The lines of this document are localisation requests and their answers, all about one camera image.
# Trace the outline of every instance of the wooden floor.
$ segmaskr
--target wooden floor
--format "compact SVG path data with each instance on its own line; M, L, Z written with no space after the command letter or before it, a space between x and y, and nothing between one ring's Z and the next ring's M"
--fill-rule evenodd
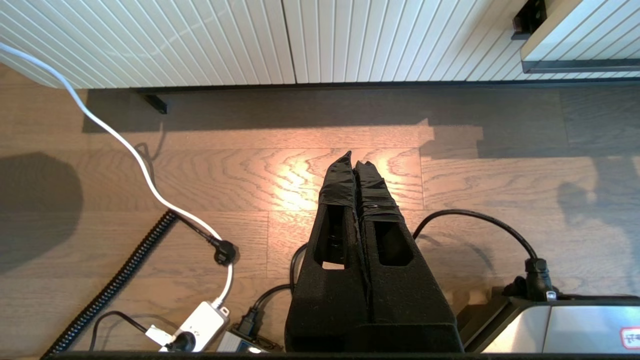
M164 208L66 92L6 67L0 79L0 357L38 357ZM164 96L165 116L128 91L81 94L146 144L167 199L239 246L233 320L287 282L324 172L349 149L378 166L410 229L482 211L518 229L561 290L640 294L640 87L238 90ZM473 219L434 221L419 247L456 312L524 272L517 242ZM178 225L110 309L170 331L224 285L212 255ZM289 301L268 304L264 336L283 342ZM156 348L116 320L97 343Z

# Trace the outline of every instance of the red label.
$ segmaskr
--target red label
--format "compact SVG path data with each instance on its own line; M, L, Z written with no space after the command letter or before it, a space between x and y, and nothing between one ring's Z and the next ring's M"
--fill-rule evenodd
M640 327L623 327L620 329L622 346L629 350L640 349Z

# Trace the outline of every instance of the cabinet leg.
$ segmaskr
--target cabinet leg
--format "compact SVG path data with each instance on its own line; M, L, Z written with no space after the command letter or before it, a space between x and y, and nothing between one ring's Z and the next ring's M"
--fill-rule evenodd
M157 95L140 94L140 96L142 96L142 98L147 103L149 103L149 105L151 105L154 109L156 109L160 114L162 115L167 114L166 103L160 100L160 98Z

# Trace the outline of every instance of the white cabinet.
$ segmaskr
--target white cabinet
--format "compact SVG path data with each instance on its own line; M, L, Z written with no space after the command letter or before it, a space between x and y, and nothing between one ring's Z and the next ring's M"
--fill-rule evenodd
M1 40L78 88L640 76L523 74L525 60L640 57L640 0L0 0ZM56 81L0 54L39 83Z

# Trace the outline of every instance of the black connector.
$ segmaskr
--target black connector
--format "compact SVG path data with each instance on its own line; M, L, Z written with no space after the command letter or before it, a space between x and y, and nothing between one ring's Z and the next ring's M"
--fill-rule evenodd
M183 331L175 340L164 346L169 352L192 352L196 347L196 336L189 331Z
M249 311L242 317L242 321L236 327L236 333L251 339L253 341L258 337L258 330L260 325L258 324L258 316L260 315L260 309L256 307L249 308Z
M219 265L227 266L234 262L236 258L236 248L234 244L227 240L219 240L213 236L207 236L207 241L216 248L214 259Z
M524 262L524 267L527 272L527 299L531 301L557 300L557 293L551 284L547 260L527 259Z

